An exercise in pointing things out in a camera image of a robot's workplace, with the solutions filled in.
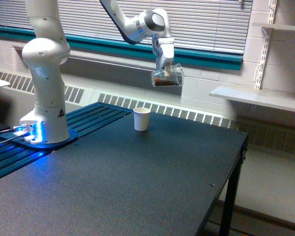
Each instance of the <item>radiator vent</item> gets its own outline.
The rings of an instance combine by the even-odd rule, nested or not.
[[[98,102],[130,109],[145,107],[155,113],[240,130],[249,133],[249,143],[251,144],[295,154],[295,131],[278,125],[269,125],[253,120],[232,120],[216,114],[104,92],[100,93]]]
[[[24,77],[20,75],[14,75],[9,74],[5,72],[0,72],[0,80],[4,80],[10,83],[8,88],[20,90],[24,92],[34,93],[34,87],[33,87],[33,80],[29,77]],[[80,86],[65,86],[65,101],[72,103],[72,104],[80,104],[83,96],[85,94],[85,90],[92,90],[91,95],[93,94],[94,90],[89,88],[83,88]]]

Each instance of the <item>blue led light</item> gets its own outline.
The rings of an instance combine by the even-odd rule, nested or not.
[[[42,124],[40,121],[38,121],[36,124],[35,124],[35,134],[36,134],[36,138],[35,138],[35,141],[36,142],[42,142]]]

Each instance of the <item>clear plastic cup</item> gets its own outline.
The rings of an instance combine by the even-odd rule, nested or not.
[[[183,86],[184,74],[182,66],[176,64],[170,67],[169,71],[157,70],[151,74],[152,84],[159,86]]]

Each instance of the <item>white paper cup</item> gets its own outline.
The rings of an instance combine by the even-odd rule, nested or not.
[[[133,111],[134,111],[134,129],[137,131],[147,130],[151,110],[140,107],[140,108],[134,108]]]

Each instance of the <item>table leg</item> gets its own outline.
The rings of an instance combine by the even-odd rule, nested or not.
[[[225,197],[225,205],[223,210],[219,236],[228,236],[229,234],[231,217],[232,217],[232,212],[235,205],[235,199],[237,194],[240,170],[241,170],[241,165],[243,161],[243,153],[241,153],[240,156],[241,157],[238,160],[235,166],[235,169],[233,170],[228,180],[227,192]]]

